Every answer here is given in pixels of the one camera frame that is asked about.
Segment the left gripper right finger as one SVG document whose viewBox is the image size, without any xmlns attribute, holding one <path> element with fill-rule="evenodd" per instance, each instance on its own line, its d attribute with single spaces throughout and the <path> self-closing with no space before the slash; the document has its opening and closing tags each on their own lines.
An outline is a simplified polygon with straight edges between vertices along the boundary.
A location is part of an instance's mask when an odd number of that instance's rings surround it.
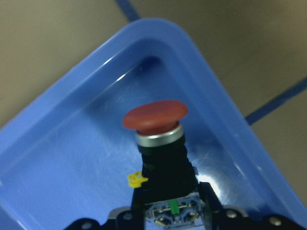
<svg viewBox="0 0 307 230">
<path fill-rule="evenodd" d="M 304 230 L 293 220 L 270 214 L 260 220 L 248 216 L 245 210 L 233 206 L 223 206 L 208 182 L 199 183 L 200 198 L 204 202 L 203 222 L 207 230 Z"/>
</svg>

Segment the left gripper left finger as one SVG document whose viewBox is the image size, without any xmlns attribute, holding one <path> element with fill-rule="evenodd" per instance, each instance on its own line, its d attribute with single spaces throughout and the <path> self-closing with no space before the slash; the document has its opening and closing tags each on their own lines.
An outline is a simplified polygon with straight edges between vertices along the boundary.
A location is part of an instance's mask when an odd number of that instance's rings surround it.
<svg viewBox="0 0 307 230">
<path fill-rule="evenodd" d="M 67 227 L 65 230 L 99 230 L 100 224 L 98 221 L 91 218 L 80 218 Z"/>
</svg>

